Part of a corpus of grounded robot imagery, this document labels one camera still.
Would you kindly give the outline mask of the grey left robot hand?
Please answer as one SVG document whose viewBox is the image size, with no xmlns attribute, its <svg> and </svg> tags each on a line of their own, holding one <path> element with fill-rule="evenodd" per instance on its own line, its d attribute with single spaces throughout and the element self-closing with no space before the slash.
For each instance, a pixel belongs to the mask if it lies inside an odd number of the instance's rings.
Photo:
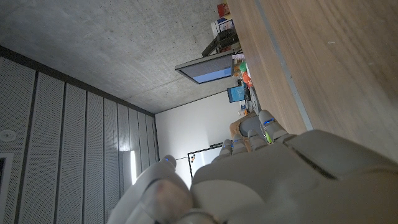
<svg viewBox="0 0 398 224">
<path fill-rule="evenodd" d="M 226 140 L 186 185 L 167 155 L 148 167 L 110 223 L 396 223 L 397 163 L 318 129 L 288 133 L 266 110 L 264 135 Z"/>
</svg>

